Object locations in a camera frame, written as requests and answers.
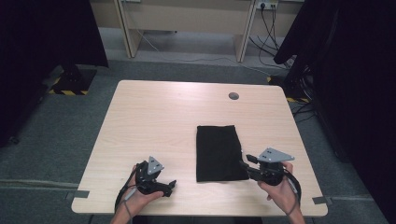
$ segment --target gray carpet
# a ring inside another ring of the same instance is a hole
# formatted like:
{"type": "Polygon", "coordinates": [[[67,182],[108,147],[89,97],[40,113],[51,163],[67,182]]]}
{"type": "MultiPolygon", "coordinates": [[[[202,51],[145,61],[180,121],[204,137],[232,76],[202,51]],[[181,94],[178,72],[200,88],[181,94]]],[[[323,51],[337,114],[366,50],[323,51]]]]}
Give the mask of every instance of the gray carpet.
{"type": "MultiPolygon", "coordinates": [[[[89,216],[71,211],[72,201],[66,196],[82,177],[120,80],[267,84],[266,75],[244,67],[120,61],[110,61],[109,65],[98,68],[86,96],[47,94],[21,129],[21,141],[0,149],[0,223],[88,223],[89,216]]],[[[287,73],[265,71],[280,76],[287,73]]],[[[290,103],[291,109],[296,106],[290,103]]],[[[298,115],[296,121],[330,204],[326,217],[308,217],[307,223],[387,223],[353,167],[334,156],[317,118],[304,120],[312,115],[298,115]]],[[[110,219],[95,216],[92,223],[108,223],[110,219]]],[[[288,223],[284,217],[263,221],[288,223]]]]}

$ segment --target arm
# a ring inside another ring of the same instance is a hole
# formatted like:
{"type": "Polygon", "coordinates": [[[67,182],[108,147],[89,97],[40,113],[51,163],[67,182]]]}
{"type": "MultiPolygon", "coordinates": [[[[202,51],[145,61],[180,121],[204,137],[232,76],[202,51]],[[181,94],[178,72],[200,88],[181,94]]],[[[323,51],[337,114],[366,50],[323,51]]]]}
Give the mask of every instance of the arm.
{"type": "MultiPolygon", "coordinates": [[[[134,186],[134,176],[131,178],[128,186],[134,186]]],[[[128,221],[139,214],[139,212],[151,201],[161,198],[163,196],[162,191],[156,191],[148,195],[142,194],[137,190],[131,198],[125,201],[125,197],[132,191],[133,188],[129,188],[125,191],[117,208],[116,214],[111,219],[111,224],[125,224],[128,221]]]]}
{"type": "MultiPolygon", "coordinates": [[[[292,164],[288,162],[282,163],[286,169],[292,173],[292,164]]],[[[288,215],[291,224],[305,223],[297,196],[291,189],[290,183],[286,177],[284,177],[282,182],[277,186],[270,186],[262,181],[259,181],[258,185],[261,189],[267,191],[267,200],[274,200],[275,204],[288,215]]]]}

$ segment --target light wood tabletop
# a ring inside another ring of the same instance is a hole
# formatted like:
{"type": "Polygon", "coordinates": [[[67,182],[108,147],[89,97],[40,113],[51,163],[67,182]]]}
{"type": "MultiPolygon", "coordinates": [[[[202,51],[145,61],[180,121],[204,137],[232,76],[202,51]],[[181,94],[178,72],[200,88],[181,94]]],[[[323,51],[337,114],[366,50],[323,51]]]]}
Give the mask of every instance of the light wood tabletop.
{"type": "Polygon", "coordinates": [[[114,202],[132,167],[153,156],[164,169],[158,182],[177,180],[171,197],[162,197],[140,215],[285,216],[254,180],[196,182],[197,126],[234,125],[245,155],[267,147],[295,157],[302,211],[327,214],[311,162],[281,88],[263,85],[123,80],[119,83],[93,147],[75,198],[80,214],[112,214],[114,202]],[[229,98],[236,92],[239,99],[229,98]]]}

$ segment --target black cloth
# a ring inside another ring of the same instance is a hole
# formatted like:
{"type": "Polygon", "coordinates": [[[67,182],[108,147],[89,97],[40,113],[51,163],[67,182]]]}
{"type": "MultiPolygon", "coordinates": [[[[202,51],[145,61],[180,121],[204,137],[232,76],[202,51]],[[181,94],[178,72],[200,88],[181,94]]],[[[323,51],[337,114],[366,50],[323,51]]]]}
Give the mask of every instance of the black cloth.
{"type": "Polygon", "coordinates": [[[197,182],[248,179],[248,173],[239,164],[241,144],[233,125],[198,126],[196,137],[197,182]]]}

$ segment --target folded black fabric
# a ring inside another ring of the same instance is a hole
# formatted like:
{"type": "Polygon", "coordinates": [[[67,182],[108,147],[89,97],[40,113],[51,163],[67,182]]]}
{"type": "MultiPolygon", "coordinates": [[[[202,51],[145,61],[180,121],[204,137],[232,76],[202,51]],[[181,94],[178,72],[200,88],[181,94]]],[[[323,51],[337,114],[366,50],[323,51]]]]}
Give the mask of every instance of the folded black fabric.
{"type": "Polygon", "coordinates": [[[232,126],[197,127],[197,182],[246,180],[241,144],[232,126]]]}

